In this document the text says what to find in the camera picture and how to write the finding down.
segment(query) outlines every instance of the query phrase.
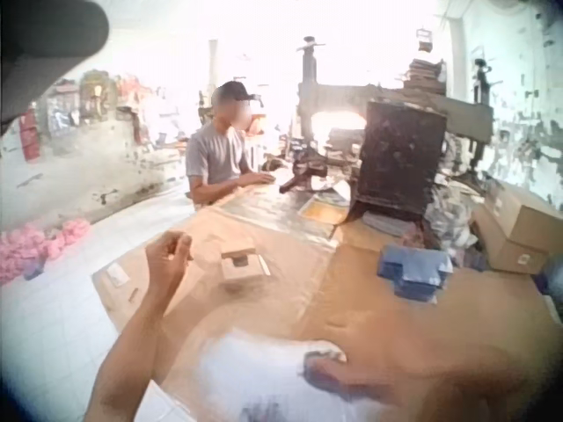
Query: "pink fabric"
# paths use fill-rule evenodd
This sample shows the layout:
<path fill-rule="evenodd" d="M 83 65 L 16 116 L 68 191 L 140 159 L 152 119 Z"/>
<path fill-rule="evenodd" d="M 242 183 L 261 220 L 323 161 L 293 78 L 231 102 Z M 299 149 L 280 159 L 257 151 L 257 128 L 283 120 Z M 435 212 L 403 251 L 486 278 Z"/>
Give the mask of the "pink fabric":
<path fill-rule="evenodd" d="M 29 223 L 10 233 L 3 232 L 0 236 L 0 285 L 21 275 L 26 264 L 59 258 L 68 245 L 74 244 L 89 229 L 90 223 L 78 218 L 65 222 L 62 230 L 50 238 Z"/>

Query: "floor tile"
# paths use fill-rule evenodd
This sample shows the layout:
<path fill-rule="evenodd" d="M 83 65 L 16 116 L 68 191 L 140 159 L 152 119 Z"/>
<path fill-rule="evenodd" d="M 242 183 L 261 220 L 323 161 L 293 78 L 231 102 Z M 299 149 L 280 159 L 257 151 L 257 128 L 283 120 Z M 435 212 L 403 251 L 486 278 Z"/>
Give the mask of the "floor tile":
<path fill-rule="evenodd" d="M 135 422 L 154 422 L 161 420 L 172 410 L 172 403 L 162 397 L 161 394 L 158 394 L 157 389 L 150 384 L 135 416 Z"/>
<path fill-rule="evenodd" d="M 94 224 L 35 279 L 1 287 L 2 376 L 31 409 L 57 422 L 82 420 L 99 365 L 117 339 L 91 275 L 193 212 L 183 193 L 136 204 Z M 138 420 L 176 420 L 173 402 L 151 385 Z"/>

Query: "workshop counter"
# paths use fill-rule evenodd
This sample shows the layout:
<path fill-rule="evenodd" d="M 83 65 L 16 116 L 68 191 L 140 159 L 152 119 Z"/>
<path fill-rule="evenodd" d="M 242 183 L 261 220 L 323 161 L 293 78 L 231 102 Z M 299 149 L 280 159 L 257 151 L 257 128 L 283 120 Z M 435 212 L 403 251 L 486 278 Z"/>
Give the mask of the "workshop counter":
<path fill-rule="evenodd" d="M 349 361 L 381 368 L 394 367 L 398 357 L 424 359 L 408 355 L 417 350 L 409 341 L 416 342 L 421 332 L 451 351 L 497 346 L 530 373 L 529 387 L 513 405 L 537 387 L 558 350 L 561 332 L 530 277 L 456 269 L 437 305 L 405 301 L 393 294 L 388 280 L 377 277 L 379 252 L 396 238 L 360 221 L 334 231 L 331 224 L 299 214 L 298 208 L 311 198 L 276 197 L 271 187 L 245 189 L 174 227 L 193 237 L 194 262 L 166 312 L 154 377 L 198 420 L 213 419 L 214 411 L 201 395 L 193 368 L 208 342 L 233 328 L 276 338 L 327 339 Z M 223 283 L 220 244 L 239 236 L 252 238 L 271 275 L 232 290 Z M 143 247 L 117 264 L 130 278 L 125 285 L 116 288 L 106 269 L 93 279 L 110 318 L 122 330 L 148 286 Z M 408 415 L 417 412 L 433 381 L 400 384 Z"/>

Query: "black object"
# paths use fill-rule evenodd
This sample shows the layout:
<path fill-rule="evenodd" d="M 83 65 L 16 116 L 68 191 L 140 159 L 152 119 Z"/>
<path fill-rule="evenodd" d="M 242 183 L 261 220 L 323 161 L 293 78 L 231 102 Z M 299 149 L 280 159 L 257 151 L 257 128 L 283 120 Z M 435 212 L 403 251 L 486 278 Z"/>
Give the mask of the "black object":
<path fill-rule="evenodd" d="M 254 99 L 253 95 L 250 95 L 242 82 L 239 81 L 229 81 L 213 93 L 212 103 L 221 103 L 224 100 L 234 99 L 236 101 L 250 101 Z"/>
<path fill-rule="evenodd" d="M 84 0 L 2 3 L 2 133 L 29 103 L 106 43 L 102 8 Z"/>
<path fill-rule="evenodd" d="M 371 102 L 366 120 L 355 199 L 419 220 L 432 199 L 446 118 L 406 105 Z"/>
<path fill-rule="evenodd" d="M 475 83 L 473 84 L 473 102 L 475 104 L 489 105 L 491 84 L 486 80 L 486 74 L 492 68 L 486 65 L 485 59 L 475 59 L 475 66 L 477 66 L 477 74 L 475 75 Z M 466 173 L 454 178 L 456 181 L 468 185 L 471 189 L 478 193 L 483 194 L 484 190 L 477 177 L 477 166 L 479 161 L 483 158 L 485 152 L 485 144 L 483 142 L 470 141 L 469 151 L 473 152 L 473 158 L 469 162 L 469 169 Z"/>

